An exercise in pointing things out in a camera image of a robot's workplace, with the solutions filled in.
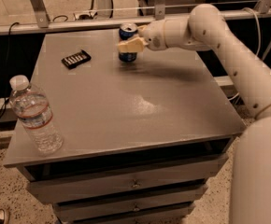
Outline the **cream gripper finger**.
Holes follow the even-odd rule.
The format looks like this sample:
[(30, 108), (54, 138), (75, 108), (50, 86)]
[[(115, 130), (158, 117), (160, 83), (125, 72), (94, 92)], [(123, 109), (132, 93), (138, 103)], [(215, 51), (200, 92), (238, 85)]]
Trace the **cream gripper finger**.
[(144, 50), (148, 45), (143, 37), (135, 36), (127, 40), (123, 40), (118, 44), (120, 53), (138, 53)]

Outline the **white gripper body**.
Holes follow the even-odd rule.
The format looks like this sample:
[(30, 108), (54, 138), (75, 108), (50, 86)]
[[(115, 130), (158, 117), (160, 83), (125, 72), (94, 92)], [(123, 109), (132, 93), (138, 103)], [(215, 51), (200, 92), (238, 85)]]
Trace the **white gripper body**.
[(153, 21), (147, 25), (138, 27), (138, 34), (144, 38), (147, 48), (150, 50), (165, 50), (164, 20)]

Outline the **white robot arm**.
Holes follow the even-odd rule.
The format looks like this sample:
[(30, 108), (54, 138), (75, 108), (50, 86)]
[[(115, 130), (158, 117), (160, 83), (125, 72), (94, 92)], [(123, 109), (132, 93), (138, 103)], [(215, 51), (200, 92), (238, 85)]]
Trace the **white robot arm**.
[(211, 49), (233, 81), (255, 121), (236, 146), (230, 224), (271, 224), (271, 69), (230, 30), (211, 4), (189, 16), (153, 21), (118, 44), (120, 52), (148, 48)]

